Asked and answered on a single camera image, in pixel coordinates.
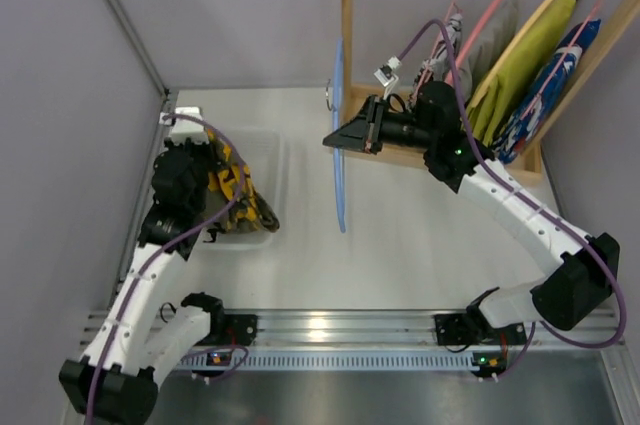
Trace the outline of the light blue hanger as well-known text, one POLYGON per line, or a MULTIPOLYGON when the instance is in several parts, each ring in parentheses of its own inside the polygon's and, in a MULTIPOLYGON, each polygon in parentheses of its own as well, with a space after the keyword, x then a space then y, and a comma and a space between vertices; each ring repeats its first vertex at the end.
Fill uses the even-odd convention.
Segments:
POLYGON ((325 87, 326 107, 331 114, 332 131, 328 136, 328 147, 332 149, 334 196, 338 227, 342 234, 346 233, 346 191, 344 148, 341 145, 339 129, 341 127, 341 107, 344 100, 344 41, 339 38, 336 43, 332 76, 325 87))

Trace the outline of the camouflage trousers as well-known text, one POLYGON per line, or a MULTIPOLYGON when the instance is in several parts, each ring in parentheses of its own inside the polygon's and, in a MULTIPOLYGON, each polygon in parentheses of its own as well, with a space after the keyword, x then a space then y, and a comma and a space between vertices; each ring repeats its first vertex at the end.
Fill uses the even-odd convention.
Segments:
POLYGON ((275 233, 280 222, 270 204, 255 187, 251 170, 238 157, 229 142, 208 131, 212 162, 208 165, 208 187, 203 219, 207 220, 226 205, 230 209, 203 230, 206 243, 223 237, 258 232, 275 233))

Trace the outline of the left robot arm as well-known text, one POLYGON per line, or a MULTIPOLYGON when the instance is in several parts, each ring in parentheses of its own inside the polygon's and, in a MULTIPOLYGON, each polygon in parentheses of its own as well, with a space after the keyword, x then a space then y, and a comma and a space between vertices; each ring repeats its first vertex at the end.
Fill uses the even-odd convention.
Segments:
POLYGON ((202 228, 214 147, 204 138, 169 139, 154 162, 153 205, 143 221, 131 267, 91 343, 66 360, 59 380, 88 424, 143 424, 159 390, 185 355, 223 316, 219 300, 191 295, 152 333, 162 298, 187 268, 202 228))

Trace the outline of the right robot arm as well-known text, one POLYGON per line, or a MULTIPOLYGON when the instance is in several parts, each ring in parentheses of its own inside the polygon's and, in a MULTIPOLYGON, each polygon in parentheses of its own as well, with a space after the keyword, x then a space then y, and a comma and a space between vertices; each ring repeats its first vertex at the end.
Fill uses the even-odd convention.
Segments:
POLYGON ((488 213, 529 253, 541 279, 493 287, 466 307, 463 322, 476 339, 523 322, 570 331, 614 294, 619 243, 564 222, 528 193, 489 149, 467 136, 463 110, 445 82, 423 85, 412 112, 394 112, 388 100, 371 95, 323 144, 369 155, 387 144, 422 150, 434 178, 488 213))

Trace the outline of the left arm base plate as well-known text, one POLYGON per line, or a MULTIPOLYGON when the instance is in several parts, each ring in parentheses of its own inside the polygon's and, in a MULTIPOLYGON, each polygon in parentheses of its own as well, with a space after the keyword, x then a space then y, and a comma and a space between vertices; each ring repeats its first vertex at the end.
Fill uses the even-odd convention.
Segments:
POLYGON ((250 346, 255 341, 257 330, 257 315, 226 314, 215 327, 214 344, 250 346))

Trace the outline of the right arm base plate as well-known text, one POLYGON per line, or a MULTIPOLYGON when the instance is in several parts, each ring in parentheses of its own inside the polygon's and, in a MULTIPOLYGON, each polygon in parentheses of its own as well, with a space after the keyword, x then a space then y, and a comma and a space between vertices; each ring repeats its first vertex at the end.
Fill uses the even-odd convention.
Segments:
POLYGON ((434 324, 437 343, 440 346, 494 345, 499 341, 499 333, 478 314, 436 314, 434 324))

